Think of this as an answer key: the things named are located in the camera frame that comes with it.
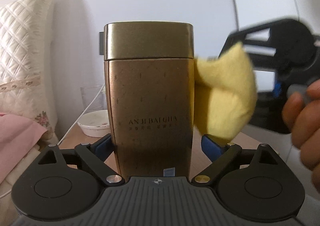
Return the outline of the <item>right hand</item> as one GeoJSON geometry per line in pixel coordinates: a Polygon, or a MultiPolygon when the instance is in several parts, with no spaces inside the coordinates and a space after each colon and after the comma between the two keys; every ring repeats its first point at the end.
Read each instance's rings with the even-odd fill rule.
{"type": "Polygon", "coordinates": [[[306,105],[300,93],[293,93],[284,105],[282,117],[291,131],[292,144],[300,150],[302,164],[311,171],[313,186],[319,190],[319,80],[306,93],[312,101],[306,105]]]}

